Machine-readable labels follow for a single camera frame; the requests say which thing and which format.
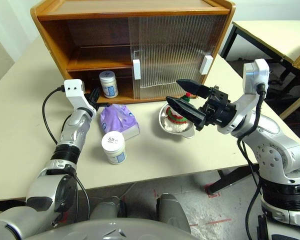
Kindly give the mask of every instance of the white plastic container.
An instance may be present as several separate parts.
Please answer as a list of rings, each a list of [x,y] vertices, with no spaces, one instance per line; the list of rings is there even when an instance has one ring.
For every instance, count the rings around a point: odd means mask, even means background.
[[[116,75],[113,71],[103,71],[99,74],[101,86],[106,98],[112,99],[118,96]]]
[[[125,138],[119,131],[110,131],[106,133],[101,145],[108,160],[112,164],[120,164],[127,158]]]

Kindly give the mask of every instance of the black cable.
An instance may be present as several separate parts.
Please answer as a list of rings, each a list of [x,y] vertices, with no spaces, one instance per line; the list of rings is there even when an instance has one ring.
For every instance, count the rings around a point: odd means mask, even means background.
[[[245,144],[244,141],[242,141],[242,146],[243,146],[243,151],[244,151],[245,155],[248,156],[247,149],[246,149],[246,144]],[[253,166],[251,166],[250,164],[248,164],[248,165],[249,165],[250,170],[251,170],[251,175],[252,175],[253,181],[254,181],[255,185],[258,186],[256,177],[255,177],[255,174],[254,174],[254,168],[253,168]]]
[[[248,153],[247,153],[247,150],[246,150],[246,146],[243,145],[244,149],[241,147],[241,142],[242,139],[246,136],[248,136],[249,134],[253,133],[257,127],[258,127],[258,124],[259,124],[259,120],[260,120],[260,116],[261,116],[261,105],[265,99],[265,95],[266,95],[266,91],[264,90],[264,87],[265,85],[264,84],[259,84],[258,87],[261,86],[261,90],[258,91],[258,93],[260,93],[260,96],[259,96],[259,100],[258,100],[258,103],[256,105],[256,108],[255,108],[255,119],[254,119],[254,123],[253,123],[253,126],[248,130],[246,131],[245,133],[243,133],[241,136],[238,137],[238,140],[237,140],[237,145],[238,145],[238,148],[240,150],[240,152],[242,153],[242,155],[244,156],[244,158],[246,159],[246,161],[248,162],[248,165],[251,169],[251,174],[252,174],[252,177],[253,177],[253,180],[255,182],[255,184],[257,185],[257,180],[254,176],[254,171],[253,171],[253,163],[251,162],[251,160],[249,159],[248,157]]]
[[[80,180],[77,176],[75,176],[75,180],[77,181],[77,183],[79,184],[80,188],[82,189],[82,191],[85,195],[86,203],[87,203],[87,206],[88,206],[86,220],[89,220],[90,219],[90,202],[89,202],[89,197],[88,197],[87,191],[86,191],[86,189],[84,188],[84,186],[82,185],[82,183],[80,182]]]
[[[258,194],[259,193],[261,194],[261,191],[260,191],[261,190],[261,182],[259,180],[259,182],[257,184],[257,180],[254,176],[254,171],[253,171],[253,163],[251,162],[251,160],[248,157],[246,145],[244,144],[244,142],[242,140],[243,140],[244,137],[246,137],[246,136],[250,135],[251,133],[253,133],[258,127],[260,116],[261,116],[261,105],[262,105],[262,103],[265,99],[265,96],[266,96],[265,87],[266,86],[263,83],[259,84],[257,86],[257,93],[259,94],[259,100],[258,100],[258,102],[256,104],[256,107],[255,107],[255,119],[254,119],[253,126],[248,131],[246,131],[241,136],[239,136],[238,140],[236,142],[240,152],[242,153],[242,155],[244,156],[244,158],[248,162],[248,165],[250,166],[253,180],[254,180],[255,184],[257,185],[255,193],[254,193],[254,195],[251,199],[251,202],[250,202],[249,207],[248,207],[248,209],[246,211],[246,214],[245,214],[245,231],[246,231],[246,234],[247,234],[249,240],[252,240],[251,235],[250,235],[250,231],[249,231],[249,216],[250,216],[251,208],[254,205]]]
[[[253,197],[250,201],[249,207],[248,207],[248,209],[246,211],[246,214],[245,214],[245,231],[246,231],[246,234],[247,234],[249,240],[252,240],[251,235],[250,235],[250,231],[249,231],[249,215],[250,215],[252,206],[254,205],[254,203],[257,199],[257,196],[259,194],[260,189],[261,189],[261,181],[259,180],[258,186],[255,190],[255,193],[254,193],[254,195],[253,195]]]
[[[71,117],[72,114],[70,114],[69,116],[66,117],[66,119],[64,120],[63,124],[62,124],[62,128],[61,128],[61,132],[64,130],[66,121]]]
[[[46,103],[47,103],[48,99],[51,97],[52,94],[54,94],[58,91],[63,91],[64,92],[64,90],[65,90],[65,86],[60,86],[57,89],[53,90],[52,92],[50,92],[48,94],[48,96],[46,96],[46,98],[44,99],[43,104],[42,104],[42,117],[43,117],[44,125],[45,125],[46,130],[48,131],[49,135],[51,136],[51,138],[52,138],[52,140],[54,141],[55,144],[57,144],[58,141],[56,140],[56,138],[54,137],[54,135],[52,134],[52,132],[50,131],[50,128],[48,126],[47,119],[46,119],[46,114],[45,114],[45,106],[46,106]]]
[[[79,194],[78,194],[78,185],[77,182],[75,183],[75,217],[74,223],[78,222],[78,211],[79,211]]]

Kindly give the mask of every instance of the wooden cabinet top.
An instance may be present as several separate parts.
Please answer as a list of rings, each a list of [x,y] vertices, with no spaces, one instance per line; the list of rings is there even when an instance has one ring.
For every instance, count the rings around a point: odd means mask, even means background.
[[[41,21],[176,15],[227,15],[227,0],[44,0],[31,11]]]

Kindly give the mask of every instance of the knitted toy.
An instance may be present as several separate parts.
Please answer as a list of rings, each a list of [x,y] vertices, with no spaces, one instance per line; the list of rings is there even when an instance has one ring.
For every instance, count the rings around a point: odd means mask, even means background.
[[[181,99],[189,102],[191,94],[187,92]],[[169,132],[181,133],[184,132],[188,126],[188,120],[173,110],[169,105],[167,106],[165,113],[167,117],[164,119],[164,128]]]

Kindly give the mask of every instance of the wooden cabinet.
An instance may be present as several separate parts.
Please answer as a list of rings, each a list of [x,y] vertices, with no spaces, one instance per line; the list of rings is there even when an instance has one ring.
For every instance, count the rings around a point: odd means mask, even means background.
[[[227,0],[45,0],[31,16],[64,79],[89,91],[114,71],[119,95],[99,101],[126,104],[181,96],[177,79],[204,83],[203,58],[217,55],[234,10]]]

